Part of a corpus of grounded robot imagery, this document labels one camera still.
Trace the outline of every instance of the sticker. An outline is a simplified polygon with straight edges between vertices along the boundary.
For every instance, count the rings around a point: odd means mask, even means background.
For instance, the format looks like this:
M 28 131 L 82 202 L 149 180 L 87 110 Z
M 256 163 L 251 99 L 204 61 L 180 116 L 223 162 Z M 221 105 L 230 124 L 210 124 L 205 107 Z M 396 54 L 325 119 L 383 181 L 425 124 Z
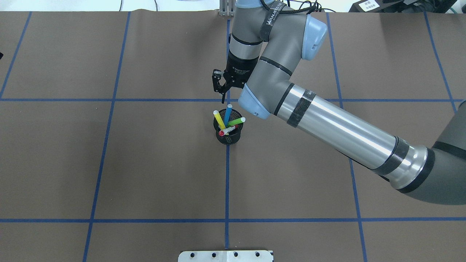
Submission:
M 362 2 L 359 4 L 359 6 L 364 10 L 364 12 L 380 7 L 380 5 L 377 4 L 376 0 L 368 0 L 368 1 Z

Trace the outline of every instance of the pen holder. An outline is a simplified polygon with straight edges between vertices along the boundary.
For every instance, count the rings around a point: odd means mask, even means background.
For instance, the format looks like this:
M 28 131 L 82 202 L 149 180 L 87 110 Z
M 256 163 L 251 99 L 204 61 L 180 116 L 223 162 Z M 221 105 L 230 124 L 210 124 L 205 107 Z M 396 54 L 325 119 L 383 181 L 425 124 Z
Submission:
M 219 111 L 220 116 L 222 119 L 225 117 L 225 111 L 226 109 L 222 109 Z M 232 109 L 232 112 L 230 114 L 230 118 L 228 121 L 232 121 L 235 119 L 241 118 L 241 114 L 236 111 L 235 109 Z M 221 130 L 219 127 L 219 123 L 213 119 L 213 127 L 215 128 L 215 136 L 217 137 L 217 140 L 224 144 L 224 145 L 233 145 L 234 143 L 238 142 L 240 137 L 241 137 L 241 129 L 243 129 L 243 123 L 238 124 L 238 128 L 231 131 L 228 135 L 220 136 L 219 131 Z

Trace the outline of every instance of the light blue plastic cover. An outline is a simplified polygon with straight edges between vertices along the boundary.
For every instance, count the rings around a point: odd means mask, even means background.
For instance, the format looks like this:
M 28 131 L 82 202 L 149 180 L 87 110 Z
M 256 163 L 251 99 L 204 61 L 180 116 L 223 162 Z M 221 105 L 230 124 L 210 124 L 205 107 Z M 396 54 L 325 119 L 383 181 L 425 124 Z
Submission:
M 257 100 L 256 96 L 251 92 L 247 84 L 244 84 L 238 103 L 244 110 L 259 118 L 267 119 L 270 115 L 267 109 L 265 109 L 259 100 Z
M 273 1 L 275 0 L 264 0 L 266 4 L 270 4 Z M 236 0 L 235 5 L 239 8 L 256 8 L 262 6 L 260 0 Z
M 322 46 L 326 35 L 327 25 L 308 14 L 302 40 L 301 58 L 312 60 Z

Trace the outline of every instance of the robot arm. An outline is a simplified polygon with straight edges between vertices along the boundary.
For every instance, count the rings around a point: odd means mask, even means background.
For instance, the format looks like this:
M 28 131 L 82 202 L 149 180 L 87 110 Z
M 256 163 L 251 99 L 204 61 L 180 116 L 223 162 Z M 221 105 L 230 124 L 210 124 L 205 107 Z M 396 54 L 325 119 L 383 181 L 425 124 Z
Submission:
M 327 27 L 309 14 L 280 14 L 283 3 L 274 0 L 237 0 L 224 72 L 225 93 L 243 88 L 238 100 L 260 118 L 274 114 L 309 133 L 381 176 L 410 197 L 438 204 L 466 204 L 466 106 L 438 138 L 433 148 L 405 140 L 361 120 L 291 83 L 301 59 L 311 60 L 322 45 Z M 268 41 L 262 56 L 263 41 Z

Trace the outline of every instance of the white bracket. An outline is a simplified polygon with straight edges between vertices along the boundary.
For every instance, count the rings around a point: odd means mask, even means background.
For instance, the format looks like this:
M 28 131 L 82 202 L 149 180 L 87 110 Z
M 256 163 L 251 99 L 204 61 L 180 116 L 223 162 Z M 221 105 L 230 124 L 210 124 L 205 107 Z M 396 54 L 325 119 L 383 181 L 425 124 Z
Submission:
M 178 262 L 274 262 L 274 252 L 268 250 L 184 251 Z
M 220 0 L 220 16 L 234 16 L 236 0 Z

